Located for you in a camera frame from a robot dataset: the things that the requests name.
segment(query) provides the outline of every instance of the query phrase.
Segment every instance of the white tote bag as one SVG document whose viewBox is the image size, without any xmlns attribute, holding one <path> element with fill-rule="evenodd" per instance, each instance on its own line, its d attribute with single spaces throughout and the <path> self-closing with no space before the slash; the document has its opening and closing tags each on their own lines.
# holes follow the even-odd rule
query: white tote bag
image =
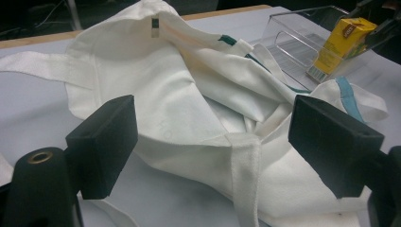
<svg viewBox="0 0 401 227">
<path fill-rule="evenodd" d="M 206 183 L 233 200 L 241 226 L 358 226 L 369 192 L 337 200 L 288 142 L 296 92 L 269 51 L 190 27 L 167 3 L 143 0 L 82 33 L 62 55 L 24 52 L 1 71 L 65 82 L 69 109 L 86 118 L 135 95 L 150 166 Z M 384 101 L 345 79 L 311 96 L 371 122 Z"/>
</svg>

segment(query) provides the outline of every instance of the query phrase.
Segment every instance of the yellow juice box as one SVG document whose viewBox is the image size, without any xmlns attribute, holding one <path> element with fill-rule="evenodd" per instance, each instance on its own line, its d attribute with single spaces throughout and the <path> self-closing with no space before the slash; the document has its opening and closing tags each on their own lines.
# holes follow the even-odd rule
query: yellow juice box
<svg viewBox="0 0 401 227">
<path fill-rule="evenodd" d="M 363 18 L 340 19 L 307 73 L 318 82 L 324 81 L 342 60 L 365 50 L 364 38 L 376 27 Z"/>
</svg>

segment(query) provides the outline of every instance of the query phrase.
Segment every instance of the black object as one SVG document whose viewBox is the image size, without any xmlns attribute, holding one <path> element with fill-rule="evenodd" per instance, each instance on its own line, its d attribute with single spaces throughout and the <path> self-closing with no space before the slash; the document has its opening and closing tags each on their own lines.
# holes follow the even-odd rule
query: black object
<svg viewBox="0 0 401 227">
<path fill-rule="evenodd" d="M 379 149 L 384 136 L 310 96 L 297 96 L 288 140 L 337 198 L 358 197 L 363 186 L 371 225 L 401 226 L 401 147 Z"/>
<path fill-rule="evenodd" d="M 133 96 L 105 103 L 67 135 L 66 151 L 41 148 L 18 160 L 0 188 L 1 226 L 83 226 L 77 193 L 109 196 L 137 139 Z"/>
</svg>

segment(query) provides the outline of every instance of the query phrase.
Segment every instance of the yellow box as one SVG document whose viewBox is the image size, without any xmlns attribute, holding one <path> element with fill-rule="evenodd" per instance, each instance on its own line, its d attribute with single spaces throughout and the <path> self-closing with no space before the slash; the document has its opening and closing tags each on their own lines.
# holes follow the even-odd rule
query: yellow box
<svg viewBox="0 0 401 227">
<path fill-rule="evenodd" d="M 340 19 L 307 73 L 318 82 L 324 81 L 342 60 L 365 50 L 364 38 L 376 27 L 363 18 Z"/>
</svg>

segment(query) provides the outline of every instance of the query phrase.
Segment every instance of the transparent tray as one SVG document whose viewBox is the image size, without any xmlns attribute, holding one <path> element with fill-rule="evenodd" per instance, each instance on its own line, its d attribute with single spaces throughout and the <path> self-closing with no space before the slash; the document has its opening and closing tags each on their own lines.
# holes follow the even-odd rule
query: transparent tray
<svg viewBox="0 0 401 227">
<path fill-rule="evenodd" d="M 267 47 L 299 88 L 313 90 L 320 82 L 333 78 L 346 61 L 323 45 L 337 22 L 347 14 L 333 6 L 272 14 L 259 42 Z M 319 54 L 338 59 L 341 64 L 327 77 L 317 79 L 307 72 L 310 73 Z"/>
</svg>

